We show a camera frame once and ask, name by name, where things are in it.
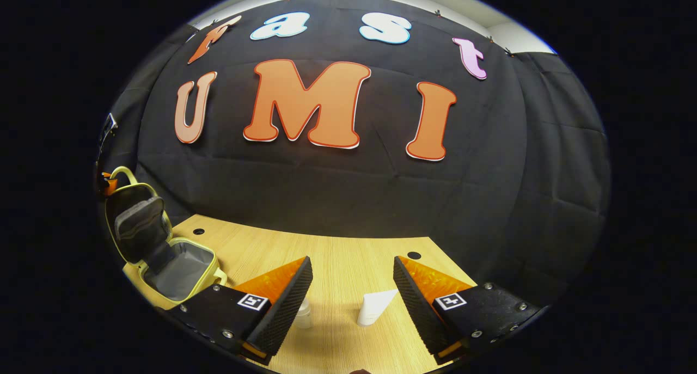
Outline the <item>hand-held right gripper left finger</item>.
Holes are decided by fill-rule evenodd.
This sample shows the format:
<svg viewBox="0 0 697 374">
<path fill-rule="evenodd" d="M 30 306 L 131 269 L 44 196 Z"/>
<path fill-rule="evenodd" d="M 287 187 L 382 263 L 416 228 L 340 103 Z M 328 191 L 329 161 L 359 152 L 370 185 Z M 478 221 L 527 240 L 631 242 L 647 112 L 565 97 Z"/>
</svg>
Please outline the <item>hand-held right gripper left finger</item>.
<svg viewBox="0 0 697 374">
<path fill-rule="evenodd" d="M 219 350 L 246 359 L 276 356 L 313 280 L 304 256 L 234 287 L 220 283 L 166 311 L 166 318 Z"/>
</svg>

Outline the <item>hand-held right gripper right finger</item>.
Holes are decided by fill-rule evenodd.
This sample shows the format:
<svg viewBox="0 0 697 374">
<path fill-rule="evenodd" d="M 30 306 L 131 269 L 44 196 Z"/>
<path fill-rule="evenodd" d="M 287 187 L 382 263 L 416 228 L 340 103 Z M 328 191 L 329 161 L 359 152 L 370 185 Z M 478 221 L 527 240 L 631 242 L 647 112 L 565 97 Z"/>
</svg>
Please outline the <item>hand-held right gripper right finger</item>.
<svg viewBox="0 0 697 374">
<path fill-rule="evenodd" d="M 439 365 L 485 354 L 543 314 L 542 307 L 495 283 L 464 283 L 404 256 L 394 258 L 393 280 Z"/>
</svg>

